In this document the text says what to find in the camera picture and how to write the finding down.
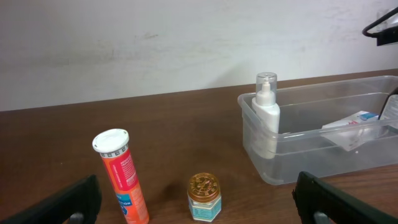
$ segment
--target small jar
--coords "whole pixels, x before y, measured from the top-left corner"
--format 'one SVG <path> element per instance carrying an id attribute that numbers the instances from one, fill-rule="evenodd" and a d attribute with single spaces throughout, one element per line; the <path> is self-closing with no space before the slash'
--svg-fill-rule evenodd
<path id="1" fill-rule="evenodd" d="M 189 208 L 194 220 L 212 222 L 221 211 L 221 189 L 213 174 L 196 174 L 188 183 Z"/>

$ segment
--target clear pump cap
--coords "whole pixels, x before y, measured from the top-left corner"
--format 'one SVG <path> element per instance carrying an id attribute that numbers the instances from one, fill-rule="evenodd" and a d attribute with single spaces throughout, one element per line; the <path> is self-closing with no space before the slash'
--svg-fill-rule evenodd
<path id="1" fill-rule="evenodd" d="M 277 75 L 273 72 L 262 72 L 257 74 L 256 93 L 262 90 L 262 84 L 268 80 L 271 92 L 276 95 Z"/>

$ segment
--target white wall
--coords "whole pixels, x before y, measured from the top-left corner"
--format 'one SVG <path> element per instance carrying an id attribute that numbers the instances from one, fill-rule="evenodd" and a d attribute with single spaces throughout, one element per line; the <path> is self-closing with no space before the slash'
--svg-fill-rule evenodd
<path id="1" fill-rule="evenodd" d="M 395 0 L 2 0 L 0 110 L 398 67 Z"/>

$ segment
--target gold jar lid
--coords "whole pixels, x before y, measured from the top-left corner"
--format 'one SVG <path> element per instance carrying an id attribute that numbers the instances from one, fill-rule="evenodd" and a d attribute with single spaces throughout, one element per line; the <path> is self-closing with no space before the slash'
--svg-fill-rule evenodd
<path id="1" fill-rule="evenodd" d="M 188 195 L 196 202 L 211 202 L 219 196 L 220 192 L 220 185 L 213 174 L 200 173 L 189 180 Z"/>

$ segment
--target white tube cap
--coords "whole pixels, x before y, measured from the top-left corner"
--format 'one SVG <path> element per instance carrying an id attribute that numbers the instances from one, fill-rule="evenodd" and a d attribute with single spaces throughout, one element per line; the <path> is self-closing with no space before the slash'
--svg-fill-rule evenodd
<path id="1" fill-rule="evenodd" d="M 93 140 L 93 148 L 100 153 L 117 151 L 129 142 L 129 133 L 124 129 L 110 129 L 97 135 Z"/>

